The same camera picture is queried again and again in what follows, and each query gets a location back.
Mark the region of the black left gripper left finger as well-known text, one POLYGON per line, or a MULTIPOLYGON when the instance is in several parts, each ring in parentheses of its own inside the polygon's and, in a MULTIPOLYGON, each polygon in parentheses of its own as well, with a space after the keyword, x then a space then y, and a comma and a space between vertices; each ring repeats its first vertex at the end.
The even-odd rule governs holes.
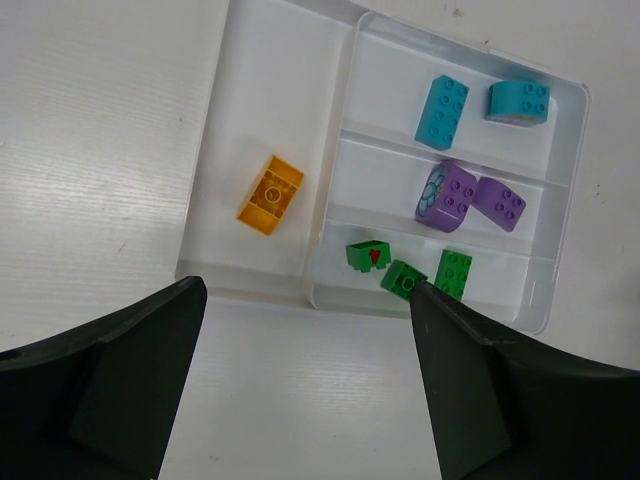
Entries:
POLYGON ((206 303, 189 276, 2 352, 2 478, 158 478, 206 303))

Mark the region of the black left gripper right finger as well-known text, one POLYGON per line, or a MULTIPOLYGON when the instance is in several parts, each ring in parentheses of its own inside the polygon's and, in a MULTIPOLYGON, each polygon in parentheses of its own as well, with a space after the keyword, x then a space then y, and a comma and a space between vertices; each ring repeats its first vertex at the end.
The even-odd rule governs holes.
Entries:
POLYGON ((445 479, 635 479, 639 374, 546 345, 434 285, 410 302, 445 479))

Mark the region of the green lego plate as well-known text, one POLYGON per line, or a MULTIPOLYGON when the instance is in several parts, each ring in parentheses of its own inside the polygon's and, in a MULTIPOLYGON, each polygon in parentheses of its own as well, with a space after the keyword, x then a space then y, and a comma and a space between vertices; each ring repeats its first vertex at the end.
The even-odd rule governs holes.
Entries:
POLYGON ((473 258, 470 255, 444 249, 440 257, 434 285, 442 292, 461 301, 472 262, 473 258))

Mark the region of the green lego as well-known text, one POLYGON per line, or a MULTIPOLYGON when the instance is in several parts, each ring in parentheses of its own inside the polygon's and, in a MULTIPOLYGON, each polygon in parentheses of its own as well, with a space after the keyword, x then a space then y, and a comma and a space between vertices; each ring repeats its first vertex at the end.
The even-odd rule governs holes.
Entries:
POLYGON ((416 285, 427 280, 428 276, 411 264, 393 260, 381 281, 381 287, 409 302, 416 285))

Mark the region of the small green lego brick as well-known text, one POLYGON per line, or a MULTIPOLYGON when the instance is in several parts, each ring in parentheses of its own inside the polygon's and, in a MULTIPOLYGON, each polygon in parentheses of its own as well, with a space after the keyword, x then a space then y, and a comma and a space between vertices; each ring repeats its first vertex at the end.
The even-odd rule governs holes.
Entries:
POLYGON ((385 269, 392 262, 390 244, 385 241, 368 240, 349 244, 345 251, 348 265, 361 273, 385 269))

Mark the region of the purple rounded lego brick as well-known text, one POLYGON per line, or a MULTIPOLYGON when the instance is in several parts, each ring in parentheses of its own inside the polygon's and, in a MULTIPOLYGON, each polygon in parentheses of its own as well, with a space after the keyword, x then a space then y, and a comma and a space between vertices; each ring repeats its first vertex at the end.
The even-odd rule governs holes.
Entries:
POLYGON ((415 220, 427 227, 451 233, 460 227, 477 189, 477 178, 451 160, 429 174, 415 209, 415 220))

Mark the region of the yellow lego brick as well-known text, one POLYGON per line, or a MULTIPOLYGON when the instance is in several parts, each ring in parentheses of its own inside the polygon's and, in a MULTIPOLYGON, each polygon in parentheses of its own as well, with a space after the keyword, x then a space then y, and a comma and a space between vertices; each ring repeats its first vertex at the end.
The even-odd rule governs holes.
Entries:
POLYGON ((281 224, 304 181, 304 172, 272 155, 240 207, 236 219, 263 235, 281 224))

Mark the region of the teal round lego brick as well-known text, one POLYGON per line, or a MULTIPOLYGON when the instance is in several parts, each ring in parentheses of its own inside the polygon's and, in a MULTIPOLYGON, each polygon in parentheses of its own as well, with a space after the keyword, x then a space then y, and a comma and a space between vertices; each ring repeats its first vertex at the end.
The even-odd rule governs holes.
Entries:
POLYGON ((545 123, 549 114, 551 88, 524 80, 503 80, 488 89, 485 119, 531 127, 545 123))

